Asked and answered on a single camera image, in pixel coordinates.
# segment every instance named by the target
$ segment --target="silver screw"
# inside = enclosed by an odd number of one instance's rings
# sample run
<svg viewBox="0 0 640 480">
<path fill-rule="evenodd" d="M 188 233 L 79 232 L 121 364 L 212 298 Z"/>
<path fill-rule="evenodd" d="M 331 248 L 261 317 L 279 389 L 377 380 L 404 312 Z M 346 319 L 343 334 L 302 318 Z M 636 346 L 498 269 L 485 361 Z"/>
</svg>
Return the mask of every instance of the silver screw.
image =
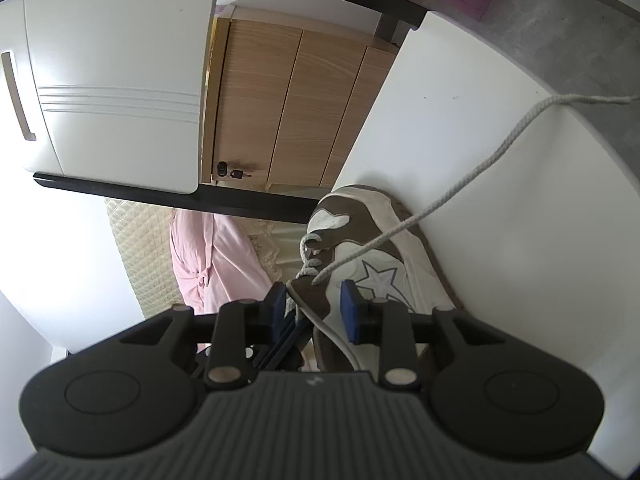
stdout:
<svg viewBox="0 0 640 480">
<path fill-rule="evenodd" d="M 218 366 L 209 370 L 209 379 L 215 383 L 232 383 L 242 374 L 235 366 Z"/>
<path fill-rule="evenodd" d="M 395 386 L 407 386 L 408 384 L 415 383 L 418 376 L 413 370 L 409 370 L 408 368 L 391 368 L 391 370 L 385 374 L 385 379 Z"/>
</svg>

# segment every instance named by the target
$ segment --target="white table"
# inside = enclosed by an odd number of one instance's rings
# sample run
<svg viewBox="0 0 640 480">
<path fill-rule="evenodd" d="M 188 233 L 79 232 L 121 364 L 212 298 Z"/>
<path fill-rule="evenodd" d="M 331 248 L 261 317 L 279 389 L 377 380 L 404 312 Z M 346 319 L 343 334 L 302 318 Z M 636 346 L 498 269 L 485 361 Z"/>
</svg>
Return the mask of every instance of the white table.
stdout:
<svg viewBox="0 0 640 480">
<path fill-rule="evenodd" d="M 377 186 L 417 212 L 549 93 L 429 13 L 400 49 L 336 187 Z M 628 473 L 636 454 L 624 445 L 640 436 L 640 198 L 597 132 L 570 108 L 546 111 L 420 226 L 473 315 L 594 376 L 607 407 L 592 450 Z"/>
</svg>

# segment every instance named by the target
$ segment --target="gray floor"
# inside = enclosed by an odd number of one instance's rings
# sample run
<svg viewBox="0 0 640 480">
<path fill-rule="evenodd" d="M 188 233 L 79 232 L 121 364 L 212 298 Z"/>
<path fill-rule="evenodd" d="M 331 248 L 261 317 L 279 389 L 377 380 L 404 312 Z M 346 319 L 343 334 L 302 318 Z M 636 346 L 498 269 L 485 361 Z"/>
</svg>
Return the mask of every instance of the gray floor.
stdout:
<svg viewBox="0 0 640 480">
<path fill-rule="evenodd" d="M 475 22 L 436 0 L 416 1 L 475 31 L 558 93 L 640 94 L 640 23 L 605 4 L 493 0 Z M 399 27 L 394 40 L 405 33 Z M 640 178 L 640 102 L 576 108 Z"/>
</svg>

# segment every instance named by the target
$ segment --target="sneaker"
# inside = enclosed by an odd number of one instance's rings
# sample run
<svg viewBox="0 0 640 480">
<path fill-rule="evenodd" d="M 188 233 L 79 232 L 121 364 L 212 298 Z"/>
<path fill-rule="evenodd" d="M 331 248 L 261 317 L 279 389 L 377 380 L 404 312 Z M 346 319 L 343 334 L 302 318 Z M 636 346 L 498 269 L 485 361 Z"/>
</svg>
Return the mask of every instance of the sneaker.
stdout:
<svg viewBox="0 0 640 480">
<path fill-rule="evenodd" d="M 340 284 L 353 280 L 364 298 L 385 298 L 404 303 L 417 314 L 430 314 L 460 306 L 424 233 L 413 226 L 378 248 L 335 269 L 328 279 L 312 284 L 330 263 L 353 253 L 411 213 L 391 195 L 366 186 L 347 186 L 326 195 L 308 223 L 300 244 L 305 267 L 287 283 L 290 296 L 320 335 L 319 365 L 341 370 L 347 362 L 354 370 L 378 370 L 378 348 L 348 342 L 340 316 Z M 336 350 L 343 355 L 332 356 Z"/>
</svg>

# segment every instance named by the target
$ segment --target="pink garment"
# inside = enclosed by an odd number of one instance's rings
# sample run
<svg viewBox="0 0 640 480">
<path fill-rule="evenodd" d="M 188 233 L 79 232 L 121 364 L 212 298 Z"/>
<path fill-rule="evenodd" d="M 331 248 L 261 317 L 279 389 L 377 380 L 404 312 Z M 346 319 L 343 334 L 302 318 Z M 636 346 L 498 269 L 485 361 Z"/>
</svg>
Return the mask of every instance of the pink garment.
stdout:
<svg viewBox="0 0 640 480">
<path fill-rule="evenodd" d="M 178 287 L 196 314 L 242 298 L 261 300 L 271 288 L 249 238 L 229 216 L 177 209 L 170 244 Z"/>
</svg>

